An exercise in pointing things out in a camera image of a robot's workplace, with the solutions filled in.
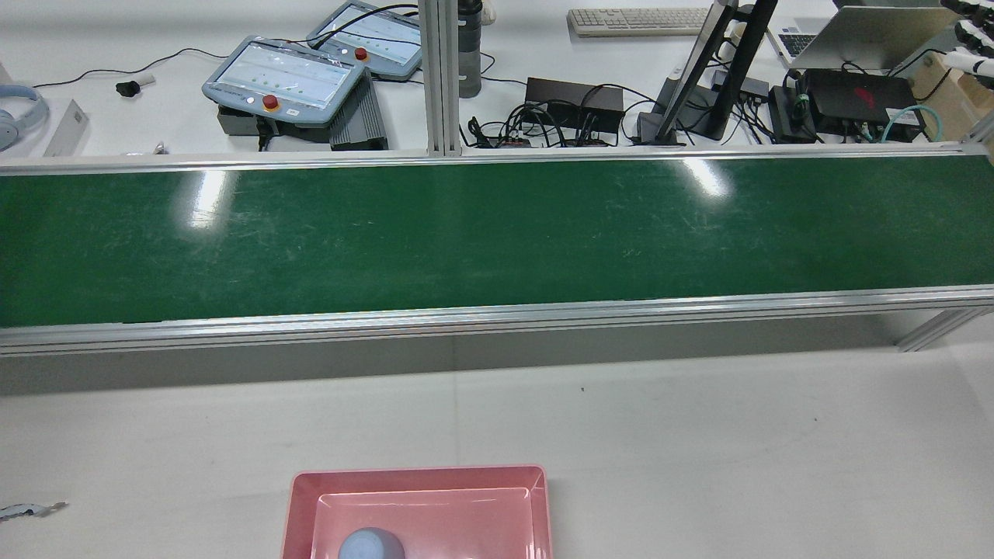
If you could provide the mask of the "right robot dexterous hand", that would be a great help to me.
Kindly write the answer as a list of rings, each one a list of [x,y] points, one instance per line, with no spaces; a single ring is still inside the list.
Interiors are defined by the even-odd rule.
[[[940,1],[958,14],[954,35],[959,46],[944,55],[951,68],[993,78],[993,1]]]

